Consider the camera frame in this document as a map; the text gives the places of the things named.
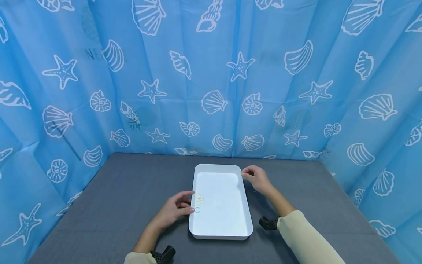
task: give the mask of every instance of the blue shower curtain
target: blue shower curtain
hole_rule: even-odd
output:
[[[0,41],[0,263],[114,152],[320,161],[422,262],[422,0],[1,0]]]

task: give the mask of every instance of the white pattern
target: white pattern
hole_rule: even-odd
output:
[[[192,137],[199,134],[199,125],[195,122],[185,123],[179,122],[180,128],[186,136]]]
[[[101,159],[103,158],[103,149],[100,145],[98,145],[93,150],[85,151],[83,155],[83,160],[85,165],[88,167],[96,167],[101,163]]]
[[[24,106],[31,110],[28,97],[14,82],[0,81],[0,103],[5,106]]]
[[[243,53],[239,52],[237,63],[234,62],[227,62],[227,66],[233,69],[232,78],[230,78],[231,82],[234,82],[237,77],[241,77],[242,79],[246,80],[247,74],[246,71],[248,68],[255,62],[255,59],[250,59],[245,61],[243,58]]]
[[[392,226],[386,225],[380,220],[371,220],[369,223],[375,229],[378,235],[387,238],[396,233],[396,229]]]
[[[183,73],[190,80],[192,77],[192,71],[187,58],[180,53],[170,50],[169,52],[173,67],[176,71]]]
[[[212,32],[217,27],[220,19],[220,11],[223,8],[223,0],[213,0],[208,10],[201,15],[201,20],[196,26],[196,32]]]
[[[370,96],[359,106],[359,114],[362,119],[382,118],[383,121],[386,121],[397,113],[397,110],[394,110],[391,94],[381,93]]]
[[[62,159],[53,160],[46,174],[50,181],[54,183],[62,182],[68,175],[68,165]]]
[[[98,90],[91,95],[89,106],[91,106],[94,111],[106,112],[111,109],[111,102],[104,97],[102,90]]]
[[[24,213],[19,214],[19,224],[20,227],[16,233],[11,235],[8,239],[6,239],[3,244],[1,244],[0,247],[4,247],[6,245],[9,245],[18,239],[22,239],[23,245],[25,246],[28,243],[29,237],[31,235],[31,231],[34,227],[41,224],[43,221],[42,219],[36,219],[35,214],[38,212],[38,209],[40,208],[41,203],[38,203],[35,205],[35,207],[32,209],[29,216],[26,216]]]
[[[242,109],[248,115],[257,115],[262,111],[261,93],[253,93],[246,97],[242,103]]]
[[[369,56],[366,51],[362,50],[359,53],[359,57],[357,58],[357,62],[354,66],[354,71],[356,71],[360,75],[361,80],[366,80],[372,73],[373,64],[373,57]]]
[[[314,52],[312,41],[308,40],[303,47],[292,52],[284,54],[284,65],[286,70],[291,74],[298,74],[309,63]]]
[[[222,135],[218,134],[212,139],[212,145],[219,151],[227,151],[233,145],[233,140],[225,139]]]
[[[155,36],[166,16],[160,0],[132,0],[133,21],[145,35]]]
[[[394,187],[394,174],[384,169],[375,180],[372,190],[378,196],[388,196]]]
[[[343,18],[341,29],[357,36],[378,16],[382,15],[384,0],[353,0]]]
[[[107,47],[101,51],[101,54],[112,71],[121,70],[124,65],[124,54],[117,42],[109,39]]]
[[[351,161],[359,166],[368,166],[375,161],[375,157],[367,151],[363,143],[350,145],[347,148],[347,156]]]

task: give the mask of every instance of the seashell print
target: seashell print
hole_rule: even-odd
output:
[[[280,106],[273,117],[280,126],[284,127],[286,125],[286,110],[284,109],[284,106]]]
[[[304,150],[303,155],[305,156],[305,158],[319,158],[319,156],[322,155],[322,152]]]
[[[405,30],[405,32],[422,32],[422,14]]]
[[[246,97],[242,103],[242,108],[248,115],[257,115],[262,111],[262,103],[260,102],[261,93],[253,93]]]
[[[94,111],[106,112],[111,109],[111,102],[104,97],[104,93],[101,90],[93,93],[89,100],[89,105]]]
[[[0,103],[5,106],[23,106],[32,109],[28,97],[14,82],[0,81]]]
[[[43,111],[44,130],[50,137],[61,138],[69,126],[73,125],[72,113],[57,107],[47,106]]]
[[[409,136],[409,139],[406,141],[405,146],[410,147],[410,146],[415,145],[421,140],[421,137],[422,137],[422,120],[420,120],[419,124],[410,131],[410,136]]]
[[[128,147],[130,145],[130,138],[123,129],[119,129],[116,132],[112,131],[110,140],[114,140],[120,147]]]
[[[386,225],[380,220],[371,220],[369,223],[375,229],[378,235],[387,238],[396,233],[396,229],[392,226]]]
[[[201,15],[201,19],[196,26],[196,32],[212,32],[217,27],[220,19],[220,11],[223,8],[223,0],[213,0],[208,10]]]
[[[85,165],[88,167],[96,167],[101,163],[101,159],[103,158],[103,150],[101,146],[98,145],[93,150],[85,151],[83,155],[83,160]]]
[[[108,63],[108,67],[116,72],[124,65],[124,54],[120,45],[112,39],[108,40],[108,45],[101,51],[103,58]]]
[[[185,133],[186,136],[192,137],[199,134],[199,126],[197,123],[190,122],[190,123],[184,123],[179,122],[180,128],[182,129],[183,133]]]
[[[81,195],[82,192],[75,194],[74,197],[70,198],[69,201],[66,203],[66,207],[60,210],[56,216],[63,216],[65,213],[68,212],[69,208],[75,203],[76,199]]]
[[[213,90],[208,92],[201,100],[202,109],[207,114],[214,114],[217,111],[224,112],[224,108],[228,102],[224,100],[219,90]]]
[[[334,124],[327,124],[324,128],[324,136],[326,138],[331,137],[332,135],[336,135],[340,133],[341,131],[341,125],[340,123],[334,123]]]
[[[184,148],[184,147],[179,147],[179,148],[176,148],[176,149],[174,149],[179,155],[182,155],[182,156],[192,156],[192,155],[195,155],[195,154],[197,154],[197,152],[196,151],[194,151],[194,150],[189,150],[189,149],[187,149],[187,148]]]
[[[0,41],[6,43],[9,40],[9,33],[7,32],[3,18],[0,17]]]
[[[386,121],[390,116],[398,113],[394,110],[391,94],[377,94],[366,98],[359,106],[362,119],[382,118]]]
[[[160,0],[132,0],[132,15],[136,27],[145,35],[155,36],[166,17]]]
[[[50,169],[47,171],[47,177],[54,183],[65,180],[68,175],[68,165],[62,159],[53,160]]]
[[[394,187],[394,174],[384,169],[372,186],[372,190],[378,196],[388,196]]]
[[[314,52],[312,41],[308,40],[305,45],[295,51],[286,52],[284,55],[284,65],[286,70],[291,74],[298,74],[309,63]]]
[[[170,50],[169,53],[171,61],[173,62],[174,69],[186,75],[186,77],[190,80],[192,77],[192,71],[190,69],[190,64],[187,58],[172,50]]]
[[[0,151],[0,161],[5,160],[10,154],[12,154],[13,148],[8,148],[5,150]]]
[[[264,137],[262,135],[255,135],[255,136],[245,136],[242,140],[242,144],[247,151],[257,150],[264,145]]]
[[[356,191],[354,191],[354,199],[355,199],[354,204],[356,205],[356,207],[359,208],[359,205],[362,202],[364,194],[365,194],[365,190],[363,189],[357,189]]]
[[[341,29],[357,36],[378,16],[382,15],[384,0],[353,0],[343,18]]]
[[[357,62],[354,66],[354,71],[356,71],[360,75],[361,80],[366,80],[373,70],[374,60],[372,56],[362,50],[359,53],[359,57],[357,58]]]
[[[347,148],[347,156],[351,161],[359,166],[368,166],[375,161],[375,157],[366,150],[363,143],[350,145]]]
[[[233,140],[225,139],[222,135],[218,134],[212,139],[212,145],[219,151],[227,151],[233,145]]]

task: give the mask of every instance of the scallop shell print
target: scallop shell print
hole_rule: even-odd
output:
[[[219,90],[208,92],[201,100],[202,109],[207,114],[214,114],[215,112],[224,112],[224,108],[228,102],[224,100]]]
[[[124,65],[124,54],[120,45],[112,39],[108,40],[108,45],[101,51],[103,58],[108,63],[108,67],[116,72]]]
[[[48,106],[43,111],[44,130],[50,137],[61,138],[69,126],[73,125],[72,113]]]
[[[149,36],[157,34],[161,20],[167,16],[160,0],[132,0],[132,15],[136,27]]]
[[[222,135],[218,134],[212,139],[212,145],[219,151],[227,151],[233,145],[233,140],[225,139]]]
[[[23,106],[32,109],[28,97],[14,82],[0,81],[0,103],[5,106]]]
[[[368,166],[375,161],[375,157],[367,151],[363,143],[350,145],[347,148],[347,156],[351,161],[359,166]]]
[[[284,65],[286,70],[291,75],[299,73],[308,65],[313,52],[314,45],[310,40],[308,40],[302,48],[292,52],[286,52],[284,55]]]
[[[265,139],[262,135],[255,135],[255,136],[245,136],[242,140],[242,144],[247,151],[257,150],[264,145]]]
[[[88,167],[96,167],[101,163],[101,159],[103,158],[103,150],[101,146],[98,145],[93,150],[85,151],[83,155],[83,160],[85,165]]]
[[[68,175],[68,165],[62,159],[53,160],[50,169],[47,171],[47,177],[54,183],[65,180]]]
[[[394,110],[391,94],[381,93],[370,96],[359,106],[359,114],[362,119],[382,118],[383,121],[386,121],[397,113],[397,110]]]
[[[410,24],[406,32],[422,32],[422,14],[420,14],[415,21]]]
[[[357,62],[354,66],[354,71],[356,71],[360,75],[361,80],[366,80],[373,70],[374,59],[372,56],[362,50],[359,53],[359,57],[357,58]]]
[[[186,124],[185,122],[179,122],[179,124],[186,136],[192,137],[199,134],[199,125],[197,123],[190,122]]]
[[[286,110],[284,109],[284,106],[280,106],[273,117],[280,126],[284,127],[286,125]]]
[[[421,137],[422,137],[422,120],[420,120],[419,124],[410,131],[410,136],[409,136],[409,139],[406,141],[405,146],[410,147],[410,146],[415,145],[421,140]]]
[[[112,131],[110,140],[114,140],[120,147],[128,147],[130,145],[130,138],[123,129],[119,129],[116,132]]]
[[[393,191],[393,187],[394,174],[387,170],[383,170],[375,180],[372,190],[378,196],[388,196]]]
[[[331,137],[332,135],[336,135],[340,133],[341,131],[341,125],[340,123],[334,123],[334,124],[326,124],[324,128],[324,136],[326,138]]]
[[[356,191],[354,191],[354,204],[356,205],[356,207],[359,208],[364,194],[365,194],[365,190],[363,189],[357,189]]]
[[[253,93],[246,97],[242,103],[242,108],[248,115],[257,115],[262,111],[262,103],[260,102],[261,93]]]
[[[97,112],[106,112],[111,109],[110,100],[104,97],[104,93],[101,90],[98,90],[91,95],[89,105]]]
[[[174,149],[179,155],[182,155],[182,156],[192,156],[192,155],[195,155],[195,154],[197,154],[197,152],[196,151],[194,151],[194,150],[189,150],[189,149],[187,149],[187,148],[184,148],[184,147],[179,147],[179,148],[176,148],[176,149]]]
[[[369,223],[375,229],[378,235],[387,238],[396,233],[396,229],[392,226],[386,225],[380,220],[371,220]]]

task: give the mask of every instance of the gray tabletop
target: gray tabletop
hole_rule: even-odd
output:
[[[143,228],[168,197],[191,190],[195,166],[235,164],[263,167],[270,180],[301,210],[347,264],[398,264],[387,245],[353,205],[323,165],[197,156],[113,154],[61,219],[29,264],[123,263]],[[170,227],[157,251],[176,250],[173,264],[298,263],[277,231],[264,231],[258,220],[276,213],[245,183],[254,232],[244,241],[196,240],[188,219]]]

